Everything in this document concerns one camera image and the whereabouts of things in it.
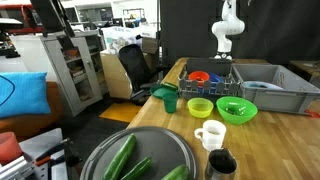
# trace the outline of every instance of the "cabinet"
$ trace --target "cabinet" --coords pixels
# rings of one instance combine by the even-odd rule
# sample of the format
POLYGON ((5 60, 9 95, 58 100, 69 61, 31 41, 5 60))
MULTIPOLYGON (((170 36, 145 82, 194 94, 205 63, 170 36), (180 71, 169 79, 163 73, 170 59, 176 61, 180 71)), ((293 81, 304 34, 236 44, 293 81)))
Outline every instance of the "cabinet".
POLYGON ((71 38, 72 49, 62 48, 55 36, 42 37, 64 94, 66 114, 75 116, 107 93, 101 64, 102 40, 97 31, 82 32, 71 38))

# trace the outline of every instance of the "black office chair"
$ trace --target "black office chair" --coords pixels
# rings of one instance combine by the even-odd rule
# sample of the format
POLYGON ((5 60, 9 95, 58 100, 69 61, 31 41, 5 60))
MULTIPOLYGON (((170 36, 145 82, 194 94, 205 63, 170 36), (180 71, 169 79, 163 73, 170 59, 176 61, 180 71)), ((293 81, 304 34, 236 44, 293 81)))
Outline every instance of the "black office chair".
POLYGON ((136 44, 130 44, 122 47, 119 50, 118 57, 131 81, 131 100, 135 103, 141 104, 140 99, 150 96, 150 88, 158 83, 157 81, 152 82, 152 79, 166 68, 158 67, 155 72, 151 72, 144 59, 141 48, 136 44))

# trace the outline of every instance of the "green cup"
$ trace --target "green cup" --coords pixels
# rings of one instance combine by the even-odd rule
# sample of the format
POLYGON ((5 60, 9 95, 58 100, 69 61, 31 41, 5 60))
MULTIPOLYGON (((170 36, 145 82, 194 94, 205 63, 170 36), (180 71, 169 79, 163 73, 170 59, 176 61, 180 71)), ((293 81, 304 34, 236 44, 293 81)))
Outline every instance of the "green cup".
POLYGON ((176 93, 166 93, 162 99, 167 113, 174 113, 177 110, 178 95, 176 93))

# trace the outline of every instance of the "metal tray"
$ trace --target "metal tray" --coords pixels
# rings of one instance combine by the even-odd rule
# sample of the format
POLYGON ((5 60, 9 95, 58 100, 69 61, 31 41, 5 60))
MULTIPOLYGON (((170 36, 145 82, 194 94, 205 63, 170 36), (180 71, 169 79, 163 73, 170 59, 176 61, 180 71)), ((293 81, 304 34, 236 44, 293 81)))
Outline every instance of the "metal tray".
POLYGON ((106 167, 131 133, 137 142, 120 177, 143 158, 151 156, 151 168, 139 180, 161 179, 181 164, 189 167, 190 179, 198 179, 196 159, 188 143, 178 134, 160 127, 129 128, 113 134, 91 153, 80 179, 102 179, 106 167))

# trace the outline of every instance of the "white mug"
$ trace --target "white mug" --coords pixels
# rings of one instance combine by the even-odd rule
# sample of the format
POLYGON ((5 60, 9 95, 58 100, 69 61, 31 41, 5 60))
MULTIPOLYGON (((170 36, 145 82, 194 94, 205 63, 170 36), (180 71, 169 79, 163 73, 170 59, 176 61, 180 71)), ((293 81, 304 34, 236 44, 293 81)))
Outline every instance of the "white mug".
POLYGON ((226 126, 221 122, 207 120, 203 123, 203 128, 194 131, 194 136, 202 141, 202 145, 207 151, 213 151, 222 147, 226 131, 226 126))

